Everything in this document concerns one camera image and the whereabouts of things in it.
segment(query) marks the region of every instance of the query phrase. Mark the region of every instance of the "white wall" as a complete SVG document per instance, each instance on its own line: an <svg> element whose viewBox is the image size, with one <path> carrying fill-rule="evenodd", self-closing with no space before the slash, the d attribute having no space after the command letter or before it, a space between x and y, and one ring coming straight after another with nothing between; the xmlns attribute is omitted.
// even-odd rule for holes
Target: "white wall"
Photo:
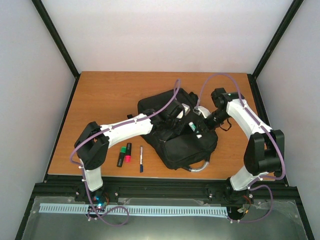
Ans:
<svg viewBox="0 0 320 240"><path fill-rule="evenodd" d="M0 239L42 182L74 78L30 0L0 1Z"/></svg>
<svg viewBox="0 0 320 240"><path fill-rule="evenodd" d="M297 186L320 239L320 1L304 1L274 50L258 86L270 122L285 135L290 185Z"/></svg>
<svg viewBox="0 0 320 240"><path fill-rule="evenodd" d="M43 0L79 71L252 73L292 0Z"/></svg>

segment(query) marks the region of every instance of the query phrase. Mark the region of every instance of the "pink highlighter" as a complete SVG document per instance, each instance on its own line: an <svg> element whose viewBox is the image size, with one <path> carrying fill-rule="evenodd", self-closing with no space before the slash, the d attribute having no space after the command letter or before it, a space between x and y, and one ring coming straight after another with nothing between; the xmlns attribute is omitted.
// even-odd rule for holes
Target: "pink highlighter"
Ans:
<svg viewBox="0 0 320 240"><path fill-rule="evenodd" d="M131 146L132 146L131 142L128 142L126 144L125 157L124 157L124 161L126 163L130 163L131 161Z"/></svg>

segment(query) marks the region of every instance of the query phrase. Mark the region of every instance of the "green highlighter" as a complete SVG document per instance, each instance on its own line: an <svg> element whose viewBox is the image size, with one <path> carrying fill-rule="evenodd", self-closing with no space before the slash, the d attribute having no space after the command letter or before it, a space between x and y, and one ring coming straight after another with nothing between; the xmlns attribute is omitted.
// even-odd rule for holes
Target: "green highlighter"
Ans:
<svg viewBox="0 0 320 240"><path fill-rule="evenodd" d="M116 164L118 168L122 167L122 164L124 163L125 155L126 155L126 147L122 146L119 153L119 157L118 157L118 163Z"/></svg>

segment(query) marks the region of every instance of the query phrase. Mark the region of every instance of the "marker pen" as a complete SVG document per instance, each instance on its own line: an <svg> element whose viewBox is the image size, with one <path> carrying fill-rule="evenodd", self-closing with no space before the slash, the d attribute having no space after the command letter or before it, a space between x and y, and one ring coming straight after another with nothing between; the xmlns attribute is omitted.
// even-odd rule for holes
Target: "marker pen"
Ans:
<svg viewBox="0 0 320 240"><path fill-rule="evenodd" d="M130 160L131 160L131 142L128 142L126 144L126 149L125 149L125 157L124 157L124 160L126 163L130 163Z"/></svg>
<svg viewBox="0 0 320 240"><path fill-rule="evenodd" d="M118 157L118 163L116 164L118 168L122 167L122 164L124 163L124 159L125 159L125 154L126 154L126 147L122 146L119 153L119 157Z"/></svg>
<svg viewBox="0 0 320 240"><path fill-rule="evenodd" d="M140 173L144 172L144 165L143 165L143 160L142 160L142 154L143 154L143 147L140 146Z"/></svg>

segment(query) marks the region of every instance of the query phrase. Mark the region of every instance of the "black backpack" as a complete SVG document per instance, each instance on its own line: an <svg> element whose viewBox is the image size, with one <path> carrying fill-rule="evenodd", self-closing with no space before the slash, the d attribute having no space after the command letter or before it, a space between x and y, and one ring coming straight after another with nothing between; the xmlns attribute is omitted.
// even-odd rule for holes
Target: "black backpack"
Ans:
<svg viewBox="0 0 320 240"><path fill-rule="evenodd" d="M161 94L144 98L137 104L138 113L145 113L153 109L158 111L173 96L173 89ZM167 108L159 113L156 118L151 118L152 123L161 123L154 127L149 134L142 135L150 144L169 169L188 169L190 164L202 160L209 161L211 153L216 149L218 136L214 130L208 130L202 116L193 109L197 104L198 96L191 92L188 94L183 88L179 89L176 100L181 104L190 106L190 112L179 119L167 119ZM189 123L193 122L195 131Z"/></svg>

